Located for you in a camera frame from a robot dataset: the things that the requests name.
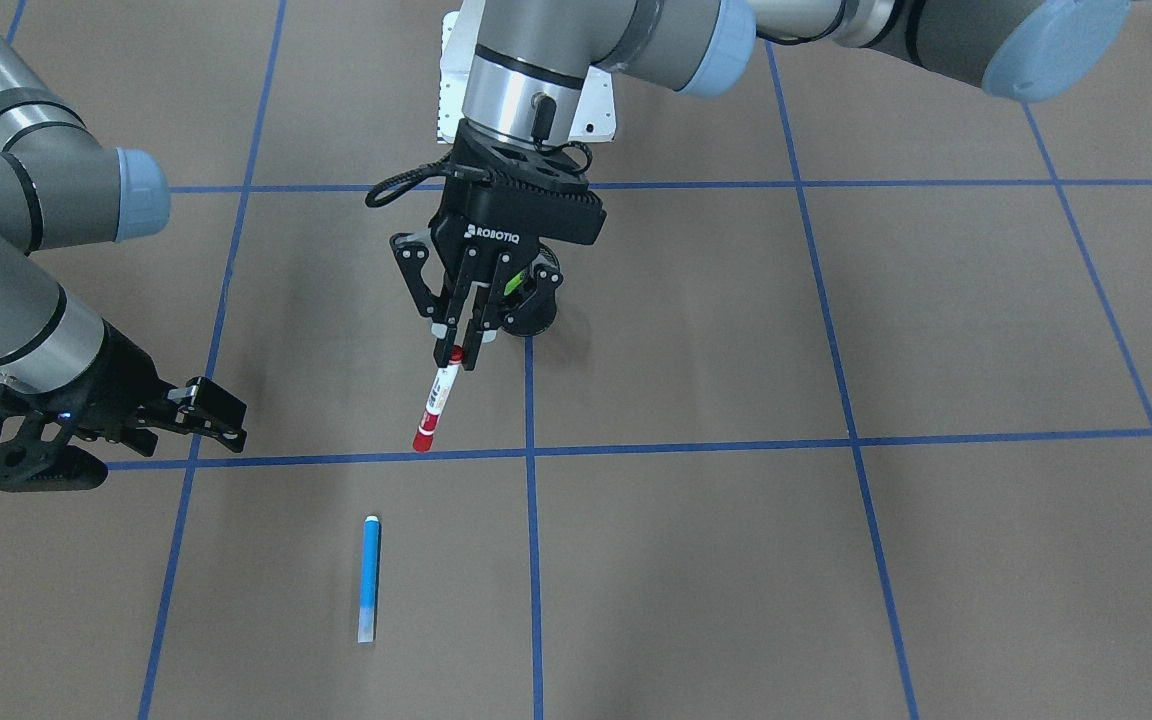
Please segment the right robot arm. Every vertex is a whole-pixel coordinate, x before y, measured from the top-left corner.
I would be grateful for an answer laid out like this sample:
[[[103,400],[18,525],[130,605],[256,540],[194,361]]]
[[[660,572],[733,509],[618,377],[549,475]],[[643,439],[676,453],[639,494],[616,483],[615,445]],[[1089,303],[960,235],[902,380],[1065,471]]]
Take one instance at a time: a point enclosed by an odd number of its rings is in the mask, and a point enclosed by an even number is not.
[[[0,35],[0,491],[96,488],[84,444],[154,455],[160,430],[238,454],[247,406],[206,377],[174,386],[154,361],[41,270],[40,250],[162,232],[169,183],[138,149],[104,147]]]

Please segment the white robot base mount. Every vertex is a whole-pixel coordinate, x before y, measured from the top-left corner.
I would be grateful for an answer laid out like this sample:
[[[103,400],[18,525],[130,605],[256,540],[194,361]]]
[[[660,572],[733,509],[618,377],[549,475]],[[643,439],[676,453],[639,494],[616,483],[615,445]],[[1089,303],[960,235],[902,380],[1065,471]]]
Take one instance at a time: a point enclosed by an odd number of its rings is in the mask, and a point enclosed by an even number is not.
[[[462,106],[465,101],[468,73],[473,50],[471,37],[479,29],[480,1],[467,3],[470,17],[460,18],[458,10],[444,14],[442,54],[440,54],[439,103],[435,109],[435,142],[449,145],[454,141]],[[591,68],[582,90],[579,105],[573,115],[571,141],[609,143],[617,135],[617,111],[609,73]]]

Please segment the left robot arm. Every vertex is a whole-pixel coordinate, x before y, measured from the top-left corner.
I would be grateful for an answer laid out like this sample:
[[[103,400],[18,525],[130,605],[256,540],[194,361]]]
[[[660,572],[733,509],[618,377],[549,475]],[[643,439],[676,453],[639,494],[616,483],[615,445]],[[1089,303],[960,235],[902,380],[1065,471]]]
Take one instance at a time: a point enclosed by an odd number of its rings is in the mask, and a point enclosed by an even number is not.
[[[1126,24],[1126,1],[467,1],[440,56],[442,159],[384,179],[370,209],[429,179],[442,200],[391,249],[439,367],[472,370],[499,332],[556,319],[550,242],[593,245],[602,200],[588,141],[614,74],[676,94],[735,86],[756,41],[876,50],[984,94],[1039,103],[1075,85]]]

